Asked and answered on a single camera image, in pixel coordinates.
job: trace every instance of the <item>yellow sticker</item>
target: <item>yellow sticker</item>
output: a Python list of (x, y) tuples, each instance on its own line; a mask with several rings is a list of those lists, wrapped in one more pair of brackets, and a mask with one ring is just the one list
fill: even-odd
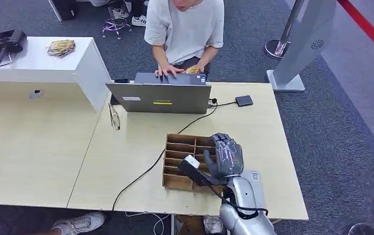
[(154, 102), (153, 104), (172, 105), (171, 102)]

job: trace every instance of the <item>metal stanchion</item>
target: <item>metal stanchion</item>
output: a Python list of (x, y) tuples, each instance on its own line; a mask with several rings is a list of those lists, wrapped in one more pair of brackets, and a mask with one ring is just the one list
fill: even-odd
[(285, 29), (282, 32), (280, 40), (272, 39), (265, 44), (265, 52), (268, 56), (274, 59), (282, 59), (288, 49), (290, 42), (288, 42), (289, 35), (291, 34), (291, 28), (294, 22), (298, 18), (298, 14), (301, 10), (304, 0), (296, 0), (292, 7), (291, 14), (289, 15), (288, 21), (286, 22)]

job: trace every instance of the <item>gray glove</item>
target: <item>gray glove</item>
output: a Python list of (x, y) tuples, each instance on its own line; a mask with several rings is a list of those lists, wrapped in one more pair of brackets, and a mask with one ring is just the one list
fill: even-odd
[(204, 150), (204, 161), (210, 175), (216, 179), (240, 175), (243, 171), (242, 147), (227, 134), (217, 133), (211, 136), (216, 144), (216, 162), (211, 160), (210, 152)]

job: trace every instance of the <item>wooden organizer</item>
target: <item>wooden organizer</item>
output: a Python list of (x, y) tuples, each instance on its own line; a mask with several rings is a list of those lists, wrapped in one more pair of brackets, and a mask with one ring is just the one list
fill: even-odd
[[(181, 161), (188, 155), (191, 155), (200, 162), (199, 169), (209, 174), (208, 167), (204, 162), (203, 153), (205, 149), (210, 151), (210, 157), (215, 161), (215, 145), (209, 137), (167, 134), (162, 170), (162, 186), (173, 189), (213, 193), (208, 187), (197, 186), (178, 169)], [(219, 193), (222, 192), (221, 186), (214, 186), (214, 189)]]

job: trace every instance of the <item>black power cable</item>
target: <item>black power cable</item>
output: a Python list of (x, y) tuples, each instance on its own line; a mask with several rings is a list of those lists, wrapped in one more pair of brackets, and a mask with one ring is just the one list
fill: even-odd
[(213, 105), (213, 104), (209, 104), (208, 107), (209, 108), (212, 108), (212, 107), (220, 107), (220, 106), (225, 106), (225, 105), (229, 105), (229, 104), (236, 104), (237, 102), (230, 102), (230, 103), (225, 103), (225, 104), (216, 104), (216, 105)]
[[(196, 121), (198, 121), (198, 120), (200, 120), (200, 119), (203, 119), (203, 118), (206, 118), (206, 117), (212, 115), (212, 114), (217, 110), (217, 107), (218, 107), (218, 106), (222, 106), (222, 105), (218, 105), (218, 104), (217, 104), (217, 100), (215, 101), (215, 103), (216, 103), (216, 105), (211, 106), (211, 107), (215, 107), (215, 109), (214, 109), (213, 111), (211, 111), (211, 113), (206, 114), (206, 115), (204, 115), (204, 116), (201, 116), (201, 117), (195, 119), (194, 121), (190, 122), (190, 123), (189, 123), (188, 125), (186, 125), (182, 130), (180, 130), (177, 134), (180, 134), (181, 132), (185, 131), (185, 129), (187, 129), (188, 127), (190, 127), (190, 126), (191, 126), (192, 124), (194, 124)], [(162, 150), (161, 154), (159, 154), (158, 159), (156, 159), (156, 161), (153, 163), (153, 165), (152, 165), (150, 168), (148, 168), (144, 173), (142, 173), (140, 176), (138, 176), (138, 178), (136, 178), (134, 181), (132, 181), (130, 184), (128, 184), (124, 189), (122, 189), (122, 190), (119, 192), (118, 196), (117, 196), (116, 199), (115, 199), (115, 202), (113, 202), (113, 207), (112, 207), (112, 212), (111, 212), (111, 216), (110, 216), (110, 218), (112, 217), (113, 212), (115, 211), (115, 205), (116, 205), (116, 202), (118, 201), (118, 199), (119, 199), (119, 197), (121, 196), (121, 194), (122, 194), (124, 191), (126, 191), (130, 186), (132, 186), (134, 183), (136, 183), (138, 180), (142, 179), (142, 177), (144, 177), (144, 176), (145, 176), (145, 175), (146, 175), (150, 170), (152, 170), (152, 169), (156, 166), (156, 164), (159, 162), (159, 160), (162, 158), (162, 155), (164, 154), (164, 152), (165, 152), (165, 149)]]
[(211, 185), (207, 185), (207, 186), (211, 189), (211, 191), (214, 192), (214, 194), (216, 194), (218, 197), (220, 197), (220, 199), (222, 200), (222, 202), (224, 202), (226, 204), (229, 204), (229, 205), (231, 205), (234, 208), (245, 210), (245, 211), (256, 211), (256, 212), (262, 211), (262, 212), (265, 212), (266, 216), (268, 215), (269, 211), (267, 209), (265, 209), (265, 208), (248, 208), (248, 207), (240, 207), (240, 206), (238, 206), (236, 204), (233, 204), (233, 203), (227, 201), (223, 196), (221, 196)]

